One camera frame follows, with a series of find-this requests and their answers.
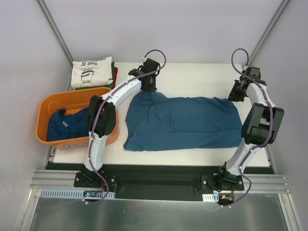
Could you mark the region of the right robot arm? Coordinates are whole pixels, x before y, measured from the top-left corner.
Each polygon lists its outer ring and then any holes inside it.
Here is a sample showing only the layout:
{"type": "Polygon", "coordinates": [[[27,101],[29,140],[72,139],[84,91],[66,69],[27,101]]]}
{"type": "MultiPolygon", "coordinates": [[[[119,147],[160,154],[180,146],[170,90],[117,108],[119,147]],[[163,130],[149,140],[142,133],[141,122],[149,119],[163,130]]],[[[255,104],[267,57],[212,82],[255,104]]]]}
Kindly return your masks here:
{"type": "Polygon", "coordinates": [[[243,174],[249,161],[261,148],[275,141],[284,116],[284,110],[270,99],[259,68],[246,68],[240,79],[235,80],[228,96],[232,102],[243,102],[245,98],[249,99],[251,109],[242,126],[242,141],[234,155],[225,162],[224,174],[217,177],[217,186],[222,190],[234,184],[233,177],[243,174]]]}

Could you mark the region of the teal blue t-shirt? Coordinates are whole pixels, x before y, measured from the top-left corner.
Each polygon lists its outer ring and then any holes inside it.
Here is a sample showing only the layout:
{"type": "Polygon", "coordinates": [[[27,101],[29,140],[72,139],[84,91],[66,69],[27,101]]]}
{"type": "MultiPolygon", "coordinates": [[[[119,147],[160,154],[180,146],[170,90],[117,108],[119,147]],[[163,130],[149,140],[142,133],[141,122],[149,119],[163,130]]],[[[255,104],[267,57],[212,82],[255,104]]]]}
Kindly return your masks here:
{"type": "Polygon", "coordinates": [[[233,148],[242,141],[237,108],[227,99],[136,94],[126,116],[127,151],[233,148]]]}

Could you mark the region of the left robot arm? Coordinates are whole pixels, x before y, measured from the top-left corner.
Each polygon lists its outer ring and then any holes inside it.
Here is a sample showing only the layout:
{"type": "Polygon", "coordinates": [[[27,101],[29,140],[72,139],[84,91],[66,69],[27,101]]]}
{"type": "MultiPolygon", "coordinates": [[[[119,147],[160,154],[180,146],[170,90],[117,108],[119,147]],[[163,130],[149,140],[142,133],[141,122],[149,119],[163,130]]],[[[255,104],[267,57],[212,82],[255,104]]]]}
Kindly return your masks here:
{"type": "Polygon", "coordinates": [[[97,171],[103,166],[103,153],[107,138],[116,128],[116,112],[118,107],[132,94],[156,90],[156,77],[164,65],[144,58],[143,64],[130,70],[128,76],[119,86],[102,96],[94,95],[89,104],[87,118],[89,128],[88,157],[84,163],[90,170],[85,176],[85,182],[91,187],[101,184],[102,176],[97,171]]]}

